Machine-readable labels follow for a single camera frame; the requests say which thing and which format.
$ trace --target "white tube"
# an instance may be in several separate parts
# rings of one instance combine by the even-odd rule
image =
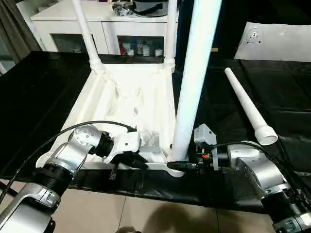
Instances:
[[[177,15],[177,0],[169,0],[169,8],[167,15],[166,29],[166,46],[165,46],[165,67],[170,67],[172,72],[175,67],[175,35],[176,35],[176,15]]]
[[[84,39],[84,43],[86,45],[87,53],[89,56],[89,63],[91,68],[94,69],[102,69],[103,65],[98,57],[97,50],[93,41],[93,38],[91,36],[91,33],[89,31],[89,28],[86,23],[86,17],[84,15],[84,12],[81,7],[81,2],[80,0],[72,0],[74,10],[77,15],[77,19],[81,28],[82,36]]]
[[[263,146],[275,143],[277,141],[276,132],[267,125],[266,121],[253,104],[252,100],[249,98],[248,94],[245,92],[232,70],[230,68],[226,68],[225,74],[227,75],[235,94],[237,95],[249,121],[255,130],[255,137],[258,142]]]
[[[222,0],[195,0],[169,161],[187,160]]]

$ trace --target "tile floor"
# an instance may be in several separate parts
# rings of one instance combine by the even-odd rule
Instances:
[[[19,191],[23,183],[15,182]],[[0,212],[12,198],[7,196]],[[134,226],[143,233],[273,233],[266,215],[112,194],[67,190],[53,215],[55,233],[114,233]]]

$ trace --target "robotic arm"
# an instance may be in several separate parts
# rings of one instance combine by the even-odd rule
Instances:
[[[61,202],[61,196],[81,168],[88,154],[96,154],[111,162],[124,152],[136,153],[138,132],[110,138],[92,125],[76,128],[68,142],[62,144],[38,168],[34,180],[25,184],[18,195],[0,215],[0,233],[50,233],[55,228],[51,215]]]
[[[244,171],[277,233],[311,233],[311,211],[296,196],[277,166],[263,151],[251,146],[254,142],[213,148],[210,145],[216,144],[216,135],[206,125],[195,129],[194,141],[198,162],[169,162],[169,168],[195,170],[200,174],[209,169],[218,170],[220,166]]]

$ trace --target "gray curtain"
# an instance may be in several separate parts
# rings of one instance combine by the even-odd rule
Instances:
[[[41,50],[14,0],[0,0],[0,35],[15,63]]]

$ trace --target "black tablecloth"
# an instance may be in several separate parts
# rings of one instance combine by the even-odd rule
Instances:
[[[160,63],[161,58],[101,55],[105,63]],[[279,134],[267,149],[297,171],[310,172],[311,66],[299,62],[210,61],[195,127],[206,123],[218,142],[252,140],[254,131],[224,74],[231,67],[245,90]],[[32,52],[0,78],[0,177],[10,178],[21,162],[58,132],[90,73],[85,54]],[[173,74],[175,105],[182,71]],[[42,150],[18,179],[30,181]],[[202,206],[262,212],[242,172],[187,173],[173,178],[165,171],[120,170],[114,182],[109,170],[81,170],[72,188],[177,201]],[[311,179],[302,177],[311,186]]]

